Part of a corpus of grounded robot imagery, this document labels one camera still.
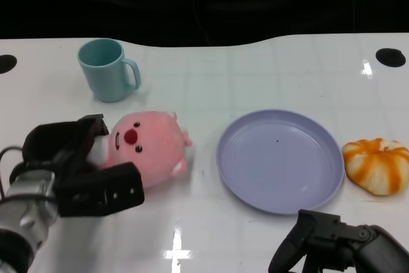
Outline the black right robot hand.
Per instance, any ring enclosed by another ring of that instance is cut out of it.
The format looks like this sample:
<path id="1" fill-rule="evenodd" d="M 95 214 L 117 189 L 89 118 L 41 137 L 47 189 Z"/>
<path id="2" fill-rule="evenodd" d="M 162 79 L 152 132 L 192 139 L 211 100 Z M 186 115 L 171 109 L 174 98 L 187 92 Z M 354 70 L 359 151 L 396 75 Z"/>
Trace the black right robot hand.
<path id="1" fill-rule="evenodd" d="M 303 272 L 325 269 L 408 272 L 408 251 L 377 225 L 350 226 L 338 215 L 299 210 L 297 223 L 275 252 L 269 272 L 290 272 L 305 258 Z"/>

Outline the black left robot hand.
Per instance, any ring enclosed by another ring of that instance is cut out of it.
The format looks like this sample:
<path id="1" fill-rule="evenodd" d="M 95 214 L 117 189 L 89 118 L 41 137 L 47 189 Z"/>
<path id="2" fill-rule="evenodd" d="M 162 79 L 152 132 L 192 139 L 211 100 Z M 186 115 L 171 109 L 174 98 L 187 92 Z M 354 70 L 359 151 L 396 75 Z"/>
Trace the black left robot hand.
<path id="1" fill-rule="evenodd" d="M 111 215 L 144 203 L 139 170 L 131 162 L 98 170 L 87 160 L 98 137 L 109 131 L 102 114 L 39 125 L 25 138 L 22 159 L 9 183 L 35 171 L 54 176 L 51 191 L 61 217 Z"/>

